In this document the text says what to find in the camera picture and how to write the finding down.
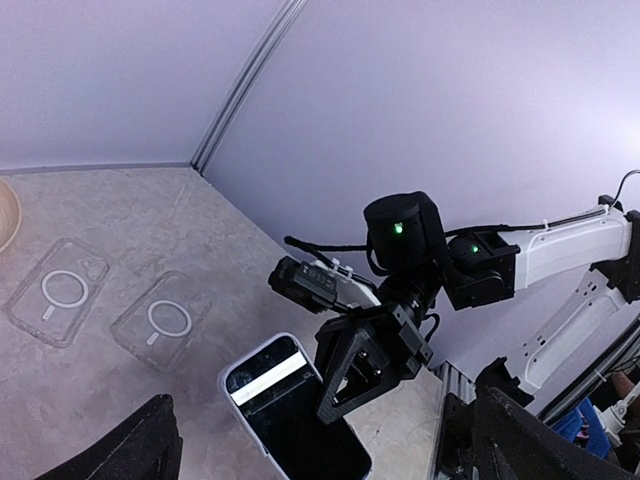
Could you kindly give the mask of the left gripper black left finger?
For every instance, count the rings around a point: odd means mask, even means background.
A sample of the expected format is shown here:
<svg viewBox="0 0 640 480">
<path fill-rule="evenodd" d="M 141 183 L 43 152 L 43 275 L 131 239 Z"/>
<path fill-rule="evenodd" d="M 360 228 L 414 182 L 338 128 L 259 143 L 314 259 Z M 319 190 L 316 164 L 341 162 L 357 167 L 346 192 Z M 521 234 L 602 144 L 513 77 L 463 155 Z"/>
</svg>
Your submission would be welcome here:
<svg viewBox="0 0 640 480">
<path fill-rule="evenodd" d="M 92 446 L 39 478 L 177 479 L 180 467 L 174 401 L 169 394 L 159 394 Z"/>
</svg>

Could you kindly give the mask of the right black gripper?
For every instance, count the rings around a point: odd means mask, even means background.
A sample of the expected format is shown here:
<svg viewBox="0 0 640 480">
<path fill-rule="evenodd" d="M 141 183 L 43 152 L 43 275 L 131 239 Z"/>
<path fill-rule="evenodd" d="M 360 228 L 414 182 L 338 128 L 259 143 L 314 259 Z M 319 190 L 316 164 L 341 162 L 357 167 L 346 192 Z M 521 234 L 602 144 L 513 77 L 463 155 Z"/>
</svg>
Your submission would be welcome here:
<svg viewBox="0 0 640 480">
<path fill-rule="evenodd" d="M 323 381 L 316 413 L 326 425 L 390 392 L 400 379 L 414 379 L 432 360 L 420 332 L 425 309 L 418 302 L 383 307 L 383 343 L 369 322 L 354 315 L 325 322 L 315 335 L 314 365 Z"/>
</svg>

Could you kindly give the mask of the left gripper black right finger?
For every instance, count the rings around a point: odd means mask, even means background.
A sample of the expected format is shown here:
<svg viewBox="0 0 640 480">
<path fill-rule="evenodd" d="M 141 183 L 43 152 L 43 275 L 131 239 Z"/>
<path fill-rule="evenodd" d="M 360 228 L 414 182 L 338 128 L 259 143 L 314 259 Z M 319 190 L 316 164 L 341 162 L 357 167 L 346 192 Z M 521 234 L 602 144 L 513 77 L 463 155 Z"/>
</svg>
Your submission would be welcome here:
<svg viewBox="0 0 640 480">
<path fill-rule="evenodd" d="M 563 437 L 495 387 L 476 394 L 474 464 L 481 479 L 633 479 Z"/>
</svg>

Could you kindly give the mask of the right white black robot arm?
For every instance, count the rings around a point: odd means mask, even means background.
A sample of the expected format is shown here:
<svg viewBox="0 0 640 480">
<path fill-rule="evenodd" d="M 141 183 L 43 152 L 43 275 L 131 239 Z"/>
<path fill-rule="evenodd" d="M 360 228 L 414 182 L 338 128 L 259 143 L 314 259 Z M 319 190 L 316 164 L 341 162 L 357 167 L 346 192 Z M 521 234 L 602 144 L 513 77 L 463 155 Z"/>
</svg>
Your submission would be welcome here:
<svg viewBox="0 0 640 480">
<path fill-rule="evenodd" d="M 586 273 L 565 304 L 516 351 L 477 378 L 530 404 L 561 364 L 622 306 L 639 298 L 639 215 L 601 197 L 590 211 L 537 226 L 490 225 L 446 233 L 423 192 L 369 204 L 365 251 L 382 278 L 375 306 L 327 321 L 315 363 L 324 383 L 318 417 L 332 423 L 414 378 L 432 358 L 421 324 L 445 292 L 462 310 L 511 299 L 576 268 Z"/>
</svg>

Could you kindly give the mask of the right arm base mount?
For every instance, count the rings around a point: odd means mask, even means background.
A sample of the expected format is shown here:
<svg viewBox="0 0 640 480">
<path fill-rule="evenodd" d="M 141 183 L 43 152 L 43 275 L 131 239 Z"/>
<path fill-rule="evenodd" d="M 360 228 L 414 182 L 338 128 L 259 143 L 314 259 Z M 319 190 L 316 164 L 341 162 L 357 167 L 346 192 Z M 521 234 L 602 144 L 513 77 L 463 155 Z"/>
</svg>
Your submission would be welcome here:
<svg viewBox="0 0 640 480">
<path fill-rule="evenodd" d="M 549 472 L 536 419 L 499 357 L 475 381 L 446 362 L 432 479 L 541 479 Z"/>
</svg>

